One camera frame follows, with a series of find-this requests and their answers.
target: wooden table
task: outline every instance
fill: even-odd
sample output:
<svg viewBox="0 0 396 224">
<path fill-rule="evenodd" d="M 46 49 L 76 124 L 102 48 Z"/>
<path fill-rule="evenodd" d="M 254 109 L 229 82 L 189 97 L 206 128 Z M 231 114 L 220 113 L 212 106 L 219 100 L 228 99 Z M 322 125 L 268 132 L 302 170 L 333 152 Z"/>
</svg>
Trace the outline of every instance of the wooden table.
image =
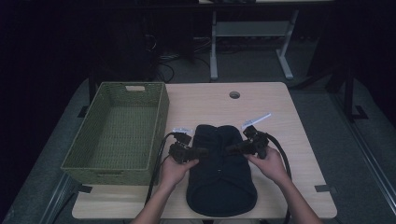
<svg viewBox="0 0 396 224">
<path fill-rule="evenodd" d="M 283 83 L 168 84 L 166 88 L 170 99 L 166 133 L 176 127 L 195 129 L 199 124 L 233 125 L 241 129 L 246 119 L 272 113 L 271 117 L 254 126 L 274 136 L 284 148 L 290 161 L 293 182 L 318 216 L 336 216 L 337 210 L 330 192 L 317 192 L 315 189 L 315 186 L 326 185 L 326 182 Z M 240 98 L 232 99 L 229 96 L 231 91 L 238 91 Z M 165 150 L 173 142 L 168 140 Z M 284 217 L 287 205 L 279 188 L 256 166 L 250 164 L 250 167 L 258 201 L 253 210 L 233 218 Z M 210 218 L 189 208 L 185 195 L 187 186 L 188 175 L 169 198 L 163 218 Z M 147 191 L 146 186 L 92 185 L 91 193 L 78 195 L 73 217 L 133 218 L 143 208 Z"/>
</svg>

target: green wicker basket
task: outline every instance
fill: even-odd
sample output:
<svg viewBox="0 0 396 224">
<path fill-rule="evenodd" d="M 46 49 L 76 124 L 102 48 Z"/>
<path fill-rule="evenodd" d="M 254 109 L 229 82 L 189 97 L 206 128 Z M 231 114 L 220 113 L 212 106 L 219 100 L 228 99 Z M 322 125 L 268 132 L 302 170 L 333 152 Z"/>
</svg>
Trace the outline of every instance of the green wicker basket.
<svg viewBox="0 0 396 224">
<path fill-rule="evenodd" d="M 168 108 L 163 83 L 102 83 L 62 170 L 82 184 L 148 185 Z"/>
</svg>

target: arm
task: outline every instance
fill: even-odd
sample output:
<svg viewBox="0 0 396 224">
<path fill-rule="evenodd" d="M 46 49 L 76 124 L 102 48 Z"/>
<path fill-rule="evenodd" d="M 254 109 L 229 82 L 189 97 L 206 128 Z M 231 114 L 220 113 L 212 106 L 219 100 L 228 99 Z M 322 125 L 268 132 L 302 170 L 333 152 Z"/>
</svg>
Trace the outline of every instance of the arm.
<svg viewBox="0 0 396 224">
<path fill-rule="evenodd" d="M 183 179 L 190 168 L 198 163 L 198 160 L 177 164 L 172 157 L 163 162 L 161 170 L 161 183 L 151 196 L 143 210 L 132 220 L 131 224 L 159 223 L 166 202 L 176 185 Z"/>
<path fill-rule="evenodd" d="M 295 187 L 278 151 L 267 147 L 267 156 L 261 160 L 253 155 L 246 155 L 247 159 L 255 164 L 262 173 L 273 180 L 282 191 L 288 203 L 291 216 L 295 223 L 322 223 L 317 214 L 312 210 L 300 191 Z"/>
</svg>

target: hand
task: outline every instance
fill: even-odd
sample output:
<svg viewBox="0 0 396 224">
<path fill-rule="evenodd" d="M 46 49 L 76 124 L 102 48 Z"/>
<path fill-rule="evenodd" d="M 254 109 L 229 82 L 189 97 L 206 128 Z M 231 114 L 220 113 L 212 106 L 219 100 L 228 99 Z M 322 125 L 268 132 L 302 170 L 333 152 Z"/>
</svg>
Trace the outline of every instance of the hand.
<svg viewBox="0 0 396 224">
<path fill-rule="evenodd" d="M 264 160 L 250 154 L 246 155 L 246 158 L 255 164 L 265 176 L 273 180 L 277 185 L 286 180 L 290 180 L 285 167 L 283 166 L 280 153 L 271 147 L 267 147 L 265 150 L 267 152 L 267 156 Z"/>
<path fill-rule="evenodd" d="M 173 189 L 184 177 L 186 172 L 196 164 L 198 160 L 188 161 L 183 164 L 178 164 L 171 156 L 163 162 L 161 170 L 161 186 Z"/>
</svg>

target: dark background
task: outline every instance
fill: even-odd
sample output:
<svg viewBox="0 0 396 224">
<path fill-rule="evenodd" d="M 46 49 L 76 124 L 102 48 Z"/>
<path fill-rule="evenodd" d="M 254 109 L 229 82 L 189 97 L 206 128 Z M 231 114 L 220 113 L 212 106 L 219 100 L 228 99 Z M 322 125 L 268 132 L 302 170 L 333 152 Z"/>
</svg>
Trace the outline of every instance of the dark background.
<svg viewBox="0 0 396 224">
<path fill-rule="evenodd" d="M 189 29 L 193 25 L 195 32 L 205 33 L 203 27 L 210 22 L 204 14 L 188 17 L 178 23 L 188 32 L 175 40 L 172 37 L 180 36 L 177 32 L 183 30 L 172 26 L 177 16 L 160 29 L 145 26 L 137 12 L 95 15 L 75 11 L 76 6 L 95 6 L 98 2 L 102 1 L 0 2 L 0 219 L 84 79 L 95 74 L 97 82 L 151 80 L 160 52 L 145 51 L 143 33 L 147 29 L 157 27 L 155 32 L 163 36 L 164 46 L 173 46 L 187 55 L 194 32 Z M 392 80 L 396 75 L 396 7 L 392 2 L 337 1 L 309 75 L 347 60 L 395 124 Z M 315 12 L 306 10 L 300 14 L 294 39 L 320 35 L 315 31 L 322 21 L 309 20 L 310 13 Z"/>
</svg>

